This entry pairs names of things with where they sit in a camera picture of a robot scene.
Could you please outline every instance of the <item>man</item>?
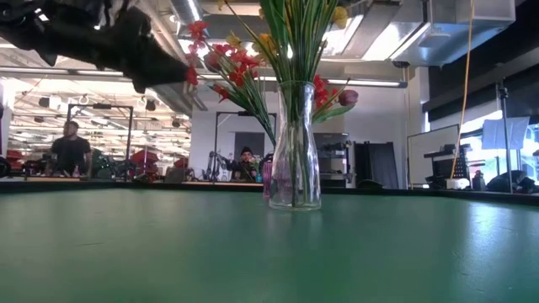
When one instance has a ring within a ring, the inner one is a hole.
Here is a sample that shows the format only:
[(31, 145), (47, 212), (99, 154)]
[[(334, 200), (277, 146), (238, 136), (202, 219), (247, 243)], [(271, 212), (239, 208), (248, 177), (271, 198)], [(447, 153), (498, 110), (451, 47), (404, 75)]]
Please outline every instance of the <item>man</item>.
[(251, 161), (253, 152), (247, 146), (242, 149), (242, 156), (239, 162), (233, 161), (227, 165), (227, 169), (232, 171), (232, 181), (255, 182), (256, 169)]
[(52, 153), (56, 155), (56, 170), (71, 177), (78, 167), (78, 173), (92, 176), (92, 149), (90, 143), (77, 136), (78, 124), (68, 121), (64, 124), (64, 136), (52, 143)]

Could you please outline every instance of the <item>green table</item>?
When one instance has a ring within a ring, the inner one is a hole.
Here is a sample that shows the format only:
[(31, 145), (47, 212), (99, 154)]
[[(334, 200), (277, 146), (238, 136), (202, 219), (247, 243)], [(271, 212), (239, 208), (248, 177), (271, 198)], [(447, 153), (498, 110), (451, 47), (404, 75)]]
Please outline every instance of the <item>green table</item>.
[(104, 189), (0, 195), (0, 302), (539, 302), (539, 208)]

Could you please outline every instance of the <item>glass vase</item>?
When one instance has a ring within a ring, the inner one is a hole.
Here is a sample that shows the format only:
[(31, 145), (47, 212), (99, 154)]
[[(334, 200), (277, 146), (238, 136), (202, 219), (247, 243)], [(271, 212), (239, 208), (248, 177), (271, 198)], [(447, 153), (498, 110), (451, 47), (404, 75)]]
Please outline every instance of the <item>glass vase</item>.
[(309, 82), (285, 82), (279, 91), (280, 129), (269, 206), (278, 210), (317, 210), (322, 204), (317, 148), (312, 135), (314, 86)]

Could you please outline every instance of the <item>column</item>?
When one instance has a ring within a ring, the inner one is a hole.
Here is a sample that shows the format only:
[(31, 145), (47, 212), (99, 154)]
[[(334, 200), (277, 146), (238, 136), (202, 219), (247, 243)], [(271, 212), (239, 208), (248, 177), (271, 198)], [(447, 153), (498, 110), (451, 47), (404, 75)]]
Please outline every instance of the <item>column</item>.
[(3, 106), (3, 117), (0, 120), (0, 156), (6, 157), (8, 153), (9, 126), (13, 113), (15, 92), (9, 86), (9, 80), (0, 81), (0, 102)]

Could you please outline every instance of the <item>yellow cable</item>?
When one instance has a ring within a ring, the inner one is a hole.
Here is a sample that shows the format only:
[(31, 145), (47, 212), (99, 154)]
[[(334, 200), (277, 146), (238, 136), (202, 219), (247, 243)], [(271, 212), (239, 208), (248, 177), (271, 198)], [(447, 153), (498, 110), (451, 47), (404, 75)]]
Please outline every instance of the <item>yellow cable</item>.
[(464, 76), (464, 100), (462, 101), (462, 113), (461, 113), (461, 123), (458, 127), (458, 137), (456, 138), (456, 152), (453, 157), (453, 167), (451, 168), (451, 178), (455, 175), (455, 166), (456, 160), (459, 156), (461, 150), (461, 134), (462, 134), (462, 125), (464, 124), (464, 111), (466, 110), (466, 102), (468, 101), (468, 79), (470, 76), (470, 54), (472, 52), (472, 30), (473, 30), (473, 16), (475, 15), (475, 0), (471, 0), (471, 9), (470, 9), (470, 26), (468, 29), (468, 53), (466, 58), (466, 75)]

